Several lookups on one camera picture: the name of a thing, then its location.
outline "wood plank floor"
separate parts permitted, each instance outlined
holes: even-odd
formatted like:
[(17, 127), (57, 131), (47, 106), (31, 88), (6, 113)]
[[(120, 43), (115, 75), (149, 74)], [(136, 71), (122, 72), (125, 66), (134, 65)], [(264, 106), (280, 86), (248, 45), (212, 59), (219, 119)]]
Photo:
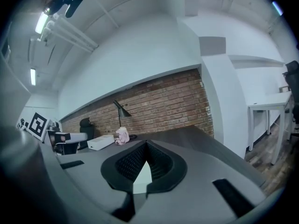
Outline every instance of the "wood plank floor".
[(245, 160), (254, 168), (266, 176), (266, 182), (262, 185), (266, 195), (270, 195), (275, 190), (284, 187), (290, 172), (293, 170), (295, 155), (297, 150), (291, 154), (292, 145), (298, 141), (297, 137), (292, 137), (291, 143), (286, 140), (287, 132), (284, 133), (282, 147), (275, 165), (271, 164), (272, 154), (278, 139), (279, 127), (274, 125), (271, 135), (264, 136), (256, 143), (251, 152), (247, 151)]

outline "ceiling light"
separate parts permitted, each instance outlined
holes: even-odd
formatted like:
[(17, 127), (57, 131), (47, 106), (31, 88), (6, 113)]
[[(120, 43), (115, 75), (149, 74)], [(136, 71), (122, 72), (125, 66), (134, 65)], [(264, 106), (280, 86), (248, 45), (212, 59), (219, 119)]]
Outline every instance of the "ceiling light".
[(275, 7), (276, 11), (278, 11), (279, 15), (282, 15), (284, 13), (280, 6), (277, 4), (277, 2), (274, 1), (272, 2), (272, 4)]
[(48, 15), (46, 15), (45, 13), (42, 13), (41, 16), (39, 17), (36, 25), (36, 32), (38, 34), (41, 34), (43, 32), (43, 27), (45, 26), (47, 19), (48, 19)]
[(35, 85), (36, 84), (36, 70), (33, 68), (30, 69), (30, 77), (31, 77), (31, 84)]

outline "table leg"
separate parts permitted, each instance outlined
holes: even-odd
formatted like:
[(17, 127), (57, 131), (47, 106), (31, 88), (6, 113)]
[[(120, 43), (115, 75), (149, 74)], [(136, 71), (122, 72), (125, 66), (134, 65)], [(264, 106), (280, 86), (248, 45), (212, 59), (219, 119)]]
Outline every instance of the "table leg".
[(253, 148), (253, 137), (254, 137), (254, 118), (253, 118), (253, 110), (249, 108), (250, 112), (250, 120), (249, 120), (249, 151), (252, 151)]
[(285, 107), (284, 105), (280, 106), (279, 108), (280, 110), (280, 122), (279, 122), (279, 134), (278, 134), (278, 140), (277, 140), (277, 144), (273, 153), (273, 157), (272, 157), (272, 164), (275, 164), (279, 155), (279, 151), (281, 148), (281, 144), (282, 144), (282, 138), (284, 135), (284, 130), (285, 130)]
[(271, 124), (270, 124), (270, 110), (267, 110), (267, 135), (270, 134), (270, 127), (271, 127)]
[(292, 105), (292, 101), (290, 100), (289, 101), (289, 127), (288, 127), (288, 137), (287, 137), (287, 140), (290, 140), (291, 138), (291, 133), (292, 133), (292, 125), (293, 125), (293, 105)]

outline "gray table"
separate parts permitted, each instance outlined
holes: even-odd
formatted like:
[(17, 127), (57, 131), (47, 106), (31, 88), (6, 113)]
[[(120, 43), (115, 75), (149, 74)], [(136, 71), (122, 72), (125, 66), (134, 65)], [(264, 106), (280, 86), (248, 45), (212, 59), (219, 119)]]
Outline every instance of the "gray table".
[[(195, 126), (187, 126), (157, 133), (140, 134), (134, 141), (136, 140), (158, 140), (180, 147), (197, 150), (218, 158), (245, 177), (249, 178), (258, 186), (262, 186), (265, 182), (265, 177), (254, 167)], [(104, 149), (114, 146), (117, 145), (114, 143)], [(80, 153), (85, 152), (95, 151), (88, 148), (80, 150)]]

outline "crumpled pink fabric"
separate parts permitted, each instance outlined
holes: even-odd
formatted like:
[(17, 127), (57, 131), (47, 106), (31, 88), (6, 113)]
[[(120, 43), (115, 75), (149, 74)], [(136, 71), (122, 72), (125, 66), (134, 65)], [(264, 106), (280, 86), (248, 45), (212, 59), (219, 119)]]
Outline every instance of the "crumpled pink fabric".
[(116, 144), (123, 145), (129, 142), (130, 140), (129, 133), (125, 127), (120, 127), (118, 130), (116, 130), (116, 133), (118, 133), (119, 135), (119, 138), (115, 139)]

